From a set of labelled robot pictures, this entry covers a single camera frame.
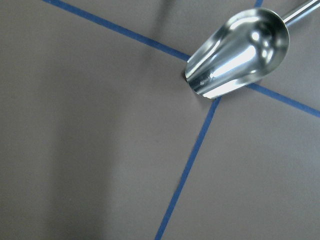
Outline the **metal scoop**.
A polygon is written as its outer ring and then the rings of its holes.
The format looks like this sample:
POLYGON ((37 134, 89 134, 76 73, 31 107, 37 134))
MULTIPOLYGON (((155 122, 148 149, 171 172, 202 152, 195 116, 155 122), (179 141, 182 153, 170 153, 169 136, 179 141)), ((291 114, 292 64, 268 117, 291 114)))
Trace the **metal scoop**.
POLYGON ((188 59, 188 85, 198 95, 216 99, 259 81, 285 59, 288 25, 319 6, 318 0, 307 0, 283 17, 263 7, 232 16, 188 59))

